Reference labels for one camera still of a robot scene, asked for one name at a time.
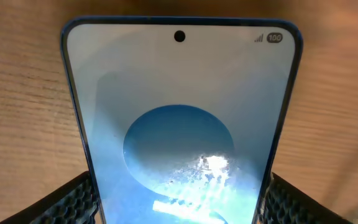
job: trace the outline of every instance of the textured black material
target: textured black material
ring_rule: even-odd
[[[98,211],[89,172],[84,172],[0,224],[92,224]]]
[[[258,217],[263,224],[351,223],[275,174],[259,206]]]
[[[91,180],[77,186],[31,224],[92,224],[98,203]]]

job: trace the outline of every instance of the white screen background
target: white screen background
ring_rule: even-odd
[[[186,33],[182,43],[173,39],[177,30]],[[283,40],[268,43],[271,32]],[[261,34],[263,42],[254,42]],[[229,224],[251,223],[295,53],[291,33],[278,27],[83,24],[70,31],[67,49],[108,224],[191,220],[153,210],[155,201],[183,196],[177,192],[183,183],[167,188],[153,180],[174,169],[172,161],[152,156],[167,164],[155,174],[128,167],[124,158],[134,121],[167,105],[207,111],[227,128],[236,164],[225,193],[210,206]]]

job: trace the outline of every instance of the smartphone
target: smartphone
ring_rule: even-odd
[[[61,47],[104,223],[255,223],[301,57],[288,23],[82,17]]]

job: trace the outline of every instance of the blue circle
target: blue circle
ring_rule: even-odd
[[[211,113],[187,105],[146,112],[130,126],[124,139],[129,172],[146,187],[150,185],[143,183],[147,178],[161,183],[200,156],[233,154],[233,140],[225,125]]]

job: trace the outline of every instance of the blue phone frame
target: blue phone frame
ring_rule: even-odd
[[[63,64],[65,67],[68,87],[70,89],[70,95],[73,100],[73,107],[75,110],[76,120],[78,128],[80,130],[81,141],[84,147],[86,161],[91,174],[92,183],[96,194],[98,196],[98,203],[101,211],[101,219],[103,223],[106,223],[104,217],[102,201],[99,197],[98,183],[94,175],[94,169],[90,150],[88,146],[88,140],[85,134],[85,128],[82,120],[81,110],[78,102],[78,96],[76,93],[75,82],[73,73],[70,66],[70,59],[68,58],[67,52],[67,37],[72,28],[81,24],[158,24],[158,25],[203,25],[203,26],[256,26],[256,27],[279,27],[283,28],[293,36],[295,40],[295,54],[291,65],[290,76],[288,78],[287,87],[285,89],[284,99],[280,110],[280,116],[277,121],[277,127],[273,137],[272,146],[267,160],[262,185],[260,187],[257,205],[254,211],[254,217],[252,223],[257,221],[257,208],[260,205],[260,201],[263,198],[265,189],[269,183],[269,176],[272,170],[273,159],[277,150],[278,140],[282,132],[285,115],[287,113],[288,104],[293,89],[293,85],[298,71],[302,50],[303,50],[303,39],[298,28],[287,21],[279,19],[242,19],[242,18],[220,18],[220,17],[147,17],[147,16],[84,16],[78,17],[66,23],[62,29],[60,35],[60,51],[62,53]]]

